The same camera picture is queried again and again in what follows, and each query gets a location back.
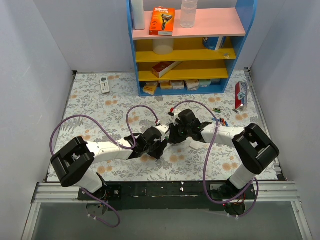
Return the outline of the white battery cover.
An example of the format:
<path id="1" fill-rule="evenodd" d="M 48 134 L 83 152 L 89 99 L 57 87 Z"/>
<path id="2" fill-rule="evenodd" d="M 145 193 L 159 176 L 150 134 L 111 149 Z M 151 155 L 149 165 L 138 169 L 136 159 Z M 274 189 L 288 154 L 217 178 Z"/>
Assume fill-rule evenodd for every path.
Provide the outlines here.
<path id="1" fill-rule="evenodd" d="M 196 141 L 192 141 L 192 142 L 190 142 L 190 144 L 189 144 L 189 147 L 191 148 L 191 149 L 193 149 L 193 150 L 198 150 L 199 148 L 200 148 L 200 144 L 198 143 L 198 142 L 196 142 Z"/>

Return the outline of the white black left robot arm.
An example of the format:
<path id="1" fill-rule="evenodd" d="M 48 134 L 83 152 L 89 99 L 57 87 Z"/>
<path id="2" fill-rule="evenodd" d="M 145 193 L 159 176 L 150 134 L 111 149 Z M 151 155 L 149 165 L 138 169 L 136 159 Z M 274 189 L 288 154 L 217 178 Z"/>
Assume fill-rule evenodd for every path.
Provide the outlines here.
<path id="1" fill-rule="evenodd" d="M 167 147 L 169 127 L 157 125 L 144 133 L 122 138 L 118 143 L 87 142 L 75 137 L 50 159 L 62 187 L 79 186 L 95 200 L 106 196 L 102 178 L 90 170 L 91 165 L 112 160 L 130 160 L 147 154 L 160 159 Z"/>

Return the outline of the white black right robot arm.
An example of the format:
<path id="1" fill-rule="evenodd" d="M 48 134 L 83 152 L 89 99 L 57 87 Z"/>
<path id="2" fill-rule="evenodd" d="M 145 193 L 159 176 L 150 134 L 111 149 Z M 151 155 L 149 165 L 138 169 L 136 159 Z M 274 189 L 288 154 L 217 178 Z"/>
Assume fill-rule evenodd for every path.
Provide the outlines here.
<path id="1" fill-rule="evenodd" d="M 169 124 L 170 144 L 180 144 L 187 138 L 193 142 L 216 143 L 235 148 L 241 165 L 217 192 L 222 198 L 237 199 L 248 183 L 260 175 L 279 155 L 280 151 L 265 132 L 255 123 L 246 127 L 227 127 L 212 122 L 201 123 L 192 110 L 171 109 Z"/>

